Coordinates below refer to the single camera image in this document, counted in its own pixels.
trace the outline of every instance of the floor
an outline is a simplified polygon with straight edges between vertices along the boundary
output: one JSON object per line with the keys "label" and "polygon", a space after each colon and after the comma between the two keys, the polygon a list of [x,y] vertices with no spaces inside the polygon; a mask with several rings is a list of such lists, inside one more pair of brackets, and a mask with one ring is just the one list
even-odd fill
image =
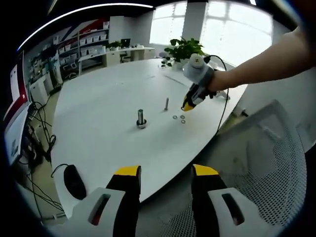
{"label": "floor", "polygon": [[[59,92],[52,95],[49,98],[48,103],[45,105],[45,116],[46,116],[46,122],[53,125],[54,121],[54,112],[56,108],[56,104],[58,101]],[[43,109],[40,111],[41,116],[44,116]],[[226,123],[221,128],[220,132],[227,131],[235,124],[241,122],[244,120],[245,117],[235,117],[231,115],[229,119],[226,121]],[[44,132],[41,128],[41,124],[36,119],[33,119],[31,122],[31,125],[35,128],[37,131],[37,135],[39,137],[39,140],[42,142],[44,149],[46,150],[48,147]],[[47,126],[47,129],[51,135],[51,127]],[[48,163],[45,159],[43,160],[43,163],[39,165],[34,174],[33,174],[33,181],[36,183],[47,195],[49,195],[54,201],[59,202],[58,194],[55,188],[55,183],[53,178],[50,177],[52,173],[52,168],[50,166],[50,163]],[[38,198],[39,203],[39,210],[44,217],[44,219],[52,219],[54,215],[60,214],[61,212],[54,207],[50,206],[46,202],[42,201]],[[62,224],[65,220],[67,220],[66,217],[58,218],[56,220],[45,220],[43,223],[45,225],[55,225],[55,224]]]}

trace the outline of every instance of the ceiling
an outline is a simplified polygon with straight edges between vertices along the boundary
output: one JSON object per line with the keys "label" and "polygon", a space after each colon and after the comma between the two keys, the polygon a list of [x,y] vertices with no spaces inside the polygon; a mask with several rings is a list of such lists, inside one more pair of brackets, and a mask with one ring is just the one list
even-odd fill
{"label": "ceiling", "polygon": [[[85,6],[91,6],[102,3],[111,2],[129,2],[129,3],[139,3],[153,5],[157,7],[159,5],[164,5],[170,2],[175,2],[177,0],[58,0],[55,3],[52,11],[47,15],[48,10],[54,0],[28,0],[28,1],[7,1],[6,9],[2,16],[10,16],[4,18],[2,21],[5,22],[5,31],[10,32],[9,36],[6,38],[7,47],[6,53],[8,53],[8,62],[11,64],[14,62],[15,51],[19,45],[35,30],[46,22],[70,12],[75,9],[79,9]],[[188,0],[188,2],[201,2],[207,0]],[[235,0],[245,4],[250,4],[249,0]],[[270,12],[274,18],[280,21],[282,24],[290,29],[293,29],[295,25],[290,19],[273,3],[272,0],[256,0],[257,7]],[[92,20],[97,18],[104,18],[114,15],[124,15],[129,17],[136,17],[148,11],[150,8],[145,7],[131,7],[131,6],[108,6],[108,7],[98,7],[75,14],[71,14],[61,20],[53,23],[40,31],[30,41],[25,45],[27,50],[29,47],[34,46],[37,42],[45,39],[46,37],[54,34],[61,29],[71,26],[78,22],[84,22],[86,20]]]}

